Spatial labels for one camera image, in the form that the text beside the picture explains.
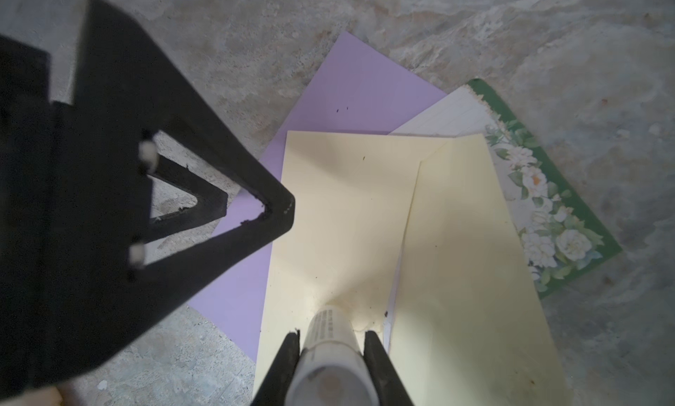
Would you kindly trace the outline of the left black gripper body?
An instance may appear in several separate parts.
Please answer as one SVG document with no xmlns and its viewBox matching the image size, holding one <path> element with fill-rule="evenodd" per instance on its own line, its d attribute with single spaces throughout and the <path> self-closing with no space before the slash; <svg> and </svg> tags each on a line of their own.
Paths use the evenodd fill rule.
<svg viewBox="0 0 675 406">
<path fill-rule="evenodd" d="M 44 383 L 45 274 L 58 121 L 50 57 L 1 38 L 1 398 Z"/>
</svg>

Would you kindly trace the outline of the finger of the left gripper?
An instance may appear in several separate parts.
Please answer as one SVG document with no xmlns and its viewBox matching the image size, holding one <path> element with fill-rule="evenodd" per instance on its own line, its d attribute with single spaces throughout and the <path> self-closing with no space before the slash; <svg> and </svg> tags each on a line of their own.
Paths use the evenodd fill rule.
<svg viewBox="0 0 675 406">
<path fill-rule="evenodd" d="M 88 1 L 64 131 L 49 240 L 56 264 L 49 274 L 54 380 L 105 364 L 233 265 L 288 232 L 295 213 L 290 191 L 142 26 L 105 0 Z M 163 140 L 249 191 L 262 212 L 208 241 L 154 255 L 153 242 L 139 241 L 146 218 L 139 153 L 160 154 L 210 182 L 166 156 Z M 149 217 L 196 204 L 194 196 L 147 179 L 153 182 Z"/>
<path fill-rule="evenodd" d="M 228 193 L 193 174 L 187 168 L 160 154 L 139 153 L 141 175 L 146 182 L 141 184 L 143 206 L 141 219 L 143 228 L 139 231 L 140 242 L 154 242 L 158 239 L 180 233 L 225 216 Z M 151 218 L 153 182 L 147 176 L 170 184 L 196 198 L 196 204 L 187 209 Z"/>
</svg>

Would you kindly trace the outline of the white glue stick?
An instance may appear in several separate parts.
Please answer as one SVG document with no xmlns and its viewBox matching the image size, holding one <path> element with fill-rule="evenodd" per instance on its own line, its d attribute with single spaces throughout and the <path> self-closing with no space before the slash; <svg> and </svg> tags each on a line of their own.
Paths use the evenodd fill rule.
<svg viewBox="0 0 675 406">
<path fill-rule="evenodd" d="M 337 307 L 312 318 L 286 405 L 378 405 L 353 326 Z"/>
</svg>

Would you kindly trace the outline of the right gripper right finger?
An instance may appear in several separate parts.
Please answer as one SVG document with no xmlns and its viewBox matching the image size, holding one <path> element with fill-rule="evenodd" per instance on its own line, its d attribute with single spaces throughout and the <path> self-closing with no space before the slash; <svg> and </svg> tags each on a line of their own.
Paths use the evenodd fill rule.
<svg viewBox="0 0 675 406">
<path fill-rule="evenodd" d="M 381 406 L 413 406 L 377 334 L 365 333 L 363 358 Z"/>
</svg>

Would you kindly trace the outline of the yellow envelope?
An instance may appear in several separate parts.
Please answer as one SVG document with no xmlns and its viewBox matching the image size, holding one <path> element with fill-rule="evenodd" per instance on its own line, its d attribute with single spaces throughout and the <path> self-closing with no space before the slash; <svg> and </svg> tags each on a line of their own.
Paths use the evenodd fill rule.
<svg viewBox="0 0 675 406">
<path fill-rule="evenodd" d="M 569 405 L 481 135 L 431 138 L 413 186 L 390 358 L 417 405 Z"/>
</svg>

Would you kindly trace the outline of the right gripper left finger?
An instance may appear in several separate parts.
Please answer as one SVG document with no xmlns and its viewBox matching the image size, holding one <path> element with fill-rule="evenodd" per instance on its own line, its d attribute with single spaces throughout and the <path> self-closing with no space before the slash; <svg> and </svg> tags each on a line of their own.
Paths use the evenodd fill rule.
<svg viewBox="0 0 675 406">
<path fill-rule="evenodd" d="M 300 330 L 284 338 L 251 406 L 284 406 L 301 356 Z"/>
</svg>

